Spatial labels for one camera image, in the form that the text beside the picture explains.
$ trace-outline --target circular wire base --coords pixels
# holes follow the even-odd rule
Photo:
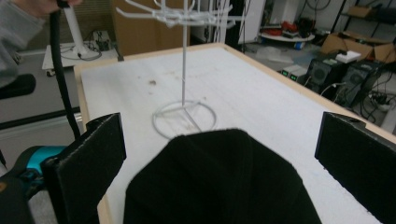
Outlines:
[[[215,111],[199,101],[173,102],[160,107],[152,115],[154,129],[165,138],[213,130],[217,117]]]

